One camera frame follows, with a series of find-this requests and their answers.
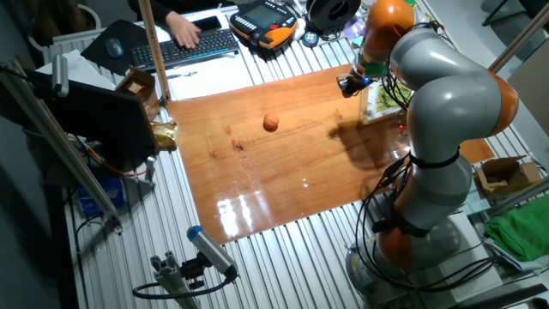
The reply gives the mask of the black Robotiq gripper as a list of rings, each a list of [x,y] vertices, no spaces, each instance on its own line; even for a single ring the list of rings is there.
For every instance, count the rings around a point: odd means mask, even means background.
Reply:
[[[366,87],[371,85],[370,77],[338,77],[337,84],[342,94],[345,98],[350,98],[355,95],[357,92],[362,91]]]

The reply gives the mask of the person's bare hand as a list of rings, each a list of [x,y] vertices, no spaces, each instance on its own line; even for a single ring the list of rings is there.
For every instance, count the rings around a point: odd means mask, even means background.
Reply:
[[[180,14],[170,12],[166,16],[166,25],[179,46],[194,49],[199,44],[199,33],[202,30]]]

